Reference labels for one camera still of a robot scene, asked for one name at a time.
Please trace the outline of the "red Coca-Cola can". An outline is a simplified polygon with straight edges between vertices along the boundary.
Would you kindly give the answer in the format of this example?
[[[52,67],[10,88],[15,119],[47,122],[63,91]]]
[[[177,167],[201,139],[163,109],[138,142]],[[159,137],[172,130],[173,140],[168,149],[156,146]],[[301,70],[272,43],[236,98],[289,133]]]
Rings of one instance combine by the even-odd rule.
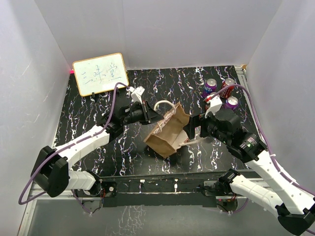
[[[207,95],[204,99],[204,103],[205,103],[205,110],[210,108],[210,104],[211,104],[211,97],[213,95],[215,95],[215,92],[210,93],[209,95]]]
[[[226,87],[227,88],[220,93],[221,98],[227,99],[232,94],[232,91],[234,89],[234,86],[232,86],[233,84],[235,84],[235,81],[231,78],[227,78],[224,80],[221,88],[222,89],[224,89]]]

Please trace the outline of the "patterned canvas tote bag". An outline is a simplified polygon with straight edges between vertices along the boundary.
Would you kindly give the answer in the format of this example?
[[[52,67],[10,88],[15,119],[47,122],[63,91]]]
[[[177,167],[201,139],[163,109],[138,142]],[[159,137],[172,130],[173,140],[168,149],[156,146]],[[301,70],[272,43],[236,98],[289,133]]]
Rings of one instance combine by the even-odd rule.
[[[163,120],[158,121],[144,143],[164,159],[175,154],[178,149],[197,144],[206,138],[190,138],[184,131],[184,126],[189,123],[190,115],[186,114],[181,103],[173,104],[167,100],[158,101],[154,105],[154,111],[158,105],[166,103],[171,109],[163,115]]]

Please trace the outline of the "purple Fanta can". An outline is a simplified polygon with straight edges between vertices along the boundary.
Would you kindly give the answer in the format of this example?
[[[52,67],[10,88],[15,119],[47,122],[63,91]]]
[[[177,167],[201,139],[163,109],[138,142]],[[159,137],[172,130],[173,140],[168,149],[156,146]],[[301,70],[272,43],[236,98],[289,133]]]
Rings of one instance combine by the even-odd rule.
[[[235,96],[230,96],[226,99],[223,107],[225,109],[236,110],[239,105],[239,100]]]
[[[217,81],[215,79],[208,79],[205,81],[202,97],[207,97],[210,93],[215,92],[217,88]]]

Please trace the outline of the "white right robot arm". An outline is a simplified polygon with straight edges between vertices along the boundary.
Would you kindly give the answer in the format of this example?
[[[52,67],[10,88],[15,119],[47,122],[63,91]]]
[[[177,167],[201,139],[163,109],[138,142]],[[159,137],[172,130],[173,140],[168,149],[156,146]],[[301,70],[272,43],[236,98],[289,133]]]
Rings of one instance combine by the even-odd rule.
[[[184,127],[192,139],[195,128],[200,137],[213,137],[226,145],[227,150],[254,170],[270,190],[248,180],[240,172],[228,170],[213,187],[206,191],[221,191],[225,195],[242,195],[272,213],[291,234],[300,236],[315,222],[315,197],[291,180],[277,162],[273,162],[267,146],[254,133],[244,130],[241,119],[232,110],[216,114],[191,116]]]

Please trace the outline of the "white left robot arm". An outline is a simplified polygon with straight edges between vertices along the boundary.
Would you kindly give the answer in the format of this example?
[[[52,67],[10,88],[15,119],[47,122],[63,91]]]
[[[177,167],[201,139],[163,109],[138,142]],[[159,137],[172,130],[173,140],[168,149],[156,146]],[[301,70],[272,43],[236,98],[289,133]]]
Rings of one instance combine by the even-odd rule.
[[[160,120],[163,116],[147,101],[124,106],[117,113],[108,112],[78,138],[56,148],[42,148],[31,177],[52,198],[65,190],[84,190],[97,196],[102,189],[100,178],[90,171],[72,171],[73,165],[97,148],[114,141],[124,132],[126,125],[137,122],[148,125]]]

